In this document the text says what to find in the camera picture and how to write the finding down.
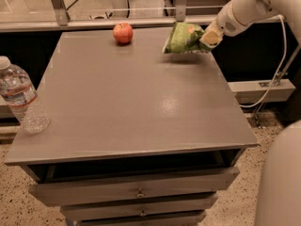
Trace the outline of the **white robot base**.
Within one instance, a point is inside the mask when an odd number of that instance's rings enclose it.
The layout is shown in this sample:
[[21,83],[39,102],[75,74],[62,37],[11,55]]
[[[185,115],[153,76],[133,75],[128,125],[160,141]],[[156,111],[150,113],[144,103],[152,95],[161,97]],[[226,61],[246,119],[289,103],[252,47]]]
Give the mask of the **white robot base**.
[[254,226],[301,226],[301,121],[283,129],[267,152]]

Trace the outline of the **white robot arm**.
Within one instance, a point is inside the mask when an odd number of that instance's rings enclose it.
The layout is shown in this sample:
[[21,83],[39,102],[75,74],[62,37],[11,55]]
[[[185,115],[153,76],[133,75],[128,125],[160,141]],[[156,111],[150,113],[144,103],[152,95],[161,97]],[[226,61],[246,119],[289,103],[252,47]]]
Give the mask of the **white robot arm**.
[[211,51],[224,36],[235,37],[254,23],[277,15],[285,17],[298,43],[301,43],[301,0],[230,0],[199,41]]

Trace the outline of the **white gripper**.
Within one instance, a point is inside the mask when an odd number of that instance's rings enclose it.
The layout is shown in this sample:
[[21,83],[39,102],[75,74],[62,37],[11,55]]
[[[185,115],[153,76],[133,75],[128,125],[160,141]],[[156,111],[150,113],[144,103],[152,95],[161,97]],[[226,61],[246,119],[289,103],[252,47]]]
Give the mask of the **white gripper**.
[[247,26],[235,18],[233,2],[230,1],[219,11],[211,29],[199,39],[202,50],[213,50],[223,40],[223,36],[235,37],[247,30]]

